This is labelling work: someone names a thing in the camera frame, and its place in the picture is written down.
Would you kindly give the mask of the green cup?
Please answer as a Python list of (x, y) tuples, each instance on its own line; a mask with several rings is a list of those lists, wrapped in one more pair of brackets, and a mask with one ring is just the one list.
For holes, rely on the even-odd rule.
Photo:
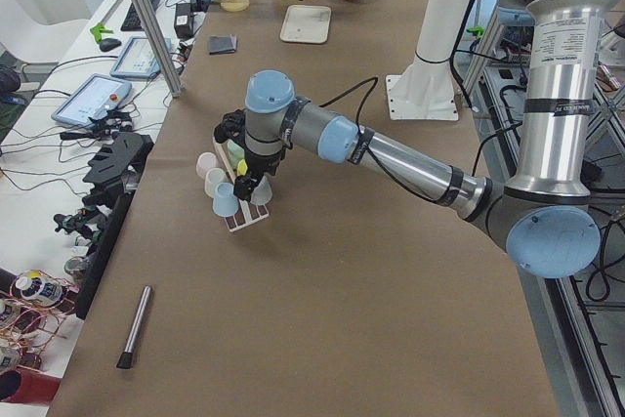
[(240, 160), (244, 159), (244, 149), (232, 140), (227, 142), (227, 154), (230, 167), (235, 169)]

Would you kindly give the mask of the folded grey cloth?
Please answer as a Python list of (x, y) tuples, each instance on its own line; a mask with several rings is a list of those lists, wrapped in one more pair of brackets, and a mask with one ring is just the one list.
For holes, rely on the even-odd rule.
[(211, 35), (208, 41), (208, 52), (210, 55), (233, 54), (237, 50), (237, 36)]

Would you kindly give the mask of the teach pendant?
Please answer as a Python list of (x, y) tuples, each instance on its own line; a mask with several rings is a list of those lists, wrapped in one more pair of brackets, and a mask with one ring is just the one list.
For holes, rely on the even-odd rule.
[(128, 80), (93, 74), (51, 114), (51, 118), (65, 125), (89, 127), (121, 106), (131, 89), (132, 83)]
[(148, 80), (160, 72), (160, 65), (146, 37), (132, 36), (109, 74), (127, 80)]

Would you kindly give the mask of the white cup rack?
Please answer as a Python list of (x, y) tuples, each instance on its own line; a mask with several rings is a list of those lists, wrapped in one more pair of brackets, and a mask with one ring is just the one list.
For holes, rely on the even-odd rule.
[[(230, 166), (228, 149), (223, 144), (217, 143), (215, 139), (213, 139), (213, 147), (223, 163), (229, 181), (233, 184), (236, 174)], [(229, 232), (235, 232), (258, 223), (269, 216), (270, 211), (266, 204), (254, 205), (248, 201), (240, 200), (238, 212), (233, 216), (225, 217), (224, 222)]]

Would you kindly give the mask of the yellow cup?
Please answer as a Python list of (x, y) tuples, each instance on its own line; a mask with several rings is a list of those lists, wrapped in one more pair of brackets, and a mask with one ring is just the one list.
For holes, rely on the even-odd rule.
[(248, 167), (247, 167), (247, 163), (244, 159), (241, 159), (238, 163), (237, 163), (237, 167), (236, 167), (236, 173), (238, 176), (243, 176), (247, 173)]

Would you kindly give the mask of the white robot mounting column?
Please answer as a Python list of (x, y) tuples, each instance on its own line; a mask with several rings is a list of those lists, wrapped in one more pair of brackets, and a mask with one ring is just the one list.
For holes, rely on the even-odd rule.
[(472, 0), (428, 0), (413, 63), (387, 77), (392, 120), (458, 119), (450, 65), (472, 5)]

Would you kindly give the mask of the cream rabbit print tray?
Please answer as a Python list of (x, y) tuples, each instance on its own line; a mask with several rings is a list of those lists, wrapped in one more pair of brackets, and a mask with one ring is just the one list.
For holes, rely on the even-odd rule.
[(331, 8), (326, 6), (291, 5), (287, 8), (279, 39), (287, 43), (325, 43), (331, 13)]

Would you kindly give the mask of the far teach pendant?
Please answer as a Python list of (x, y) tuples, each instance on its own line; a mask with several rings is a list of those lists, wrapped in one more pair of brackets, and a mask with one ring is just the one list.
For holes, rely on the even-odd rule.
[(127, 80), (148, 80), (160, 72), (160, 65), (146, 37), (132, 36), (109, 74)]

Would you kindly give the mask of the black power adapter box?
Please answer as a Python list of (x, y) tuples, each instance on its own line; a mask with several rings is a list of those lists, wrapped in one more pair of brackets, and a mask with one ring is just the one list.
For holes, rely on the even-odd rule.
[(189, 2), (176, 4), (174, 30), (179, 39), (187, 40), (194, 36), (194, 13)]

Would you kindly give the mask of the blue cup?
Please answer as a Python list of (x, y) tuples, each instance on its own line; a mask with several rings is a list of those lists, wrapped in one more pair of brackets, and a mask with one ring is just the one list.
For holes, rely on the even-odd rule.
[(238, 198), (233, 193), (231, 183), (219, 183), (214, 189), (213, 212), (219, 217), (232, 217), (239, 209)]

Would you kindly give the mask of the pink cup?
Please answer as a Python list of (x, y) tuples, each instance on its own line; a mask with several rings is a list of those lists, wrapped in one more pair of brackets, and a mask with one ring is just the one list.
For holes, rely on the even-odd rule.
[(197, 176), (204, 180), (207, 173), (219, 166), (218, 158), (213, 152), (202, 152), (196, 160), (195, 171)]

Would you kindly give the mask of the cream cup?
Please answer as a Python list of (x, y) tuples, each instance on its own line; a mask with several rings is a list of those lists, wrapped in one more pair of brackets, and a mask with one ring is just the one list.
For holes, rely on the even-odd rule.
[(215, 190), (217, 186), (221, 183), (224, 183), (227, 179), (226, 172), (220, 168), (215, 167), (211, 168), (207, 171), (204, 178), (204, 191), (205, 193), (213, 198), (215, 194)]

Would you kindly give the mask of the black slotted stand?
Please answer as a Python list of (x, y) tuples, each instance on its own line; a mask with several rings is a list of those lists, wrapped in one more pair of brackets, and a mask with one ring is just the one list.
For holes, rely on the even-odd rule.
[(105, 223), (104, 233), (96, 242), (93, 260), (76, 297), (75, 314), (80, 319), (87, 317), (134, 197), (134, 192), (126, 189), (122, 175), (132, 167), (141, 176), (153, 146), (149, 135), (122, 132), (111, 144), (103, 145), (88, 162), (91, 169), (83, 181), (92, 184), (93, 188), (83, 197), (83, 204), (86, 207), (106, 206), (112, 213)]

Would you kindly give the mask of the green clamp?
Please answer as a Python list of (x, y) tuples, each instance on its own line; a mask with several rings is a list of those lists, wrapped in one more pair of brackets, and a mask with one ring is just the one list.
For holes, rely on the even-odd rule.
[(97, 43), (100, 43), (103, 40), (105, 34), (112, 34), (113, 30), (105, 27), (101, 22), (96, 23), (89, 29), (90, 33), (93, 35), (94, 40)]

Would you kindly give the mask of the near teach pendant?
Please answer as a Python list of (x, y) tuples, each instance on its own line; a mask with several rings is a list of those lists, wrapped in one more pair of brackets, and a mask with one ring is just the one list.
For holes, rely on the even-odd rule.
[(51, 118), (65, 125), (89, 127), (121, 106), (131, 89), (132, 83), (128, 80), (93, 74), (51, 114)]

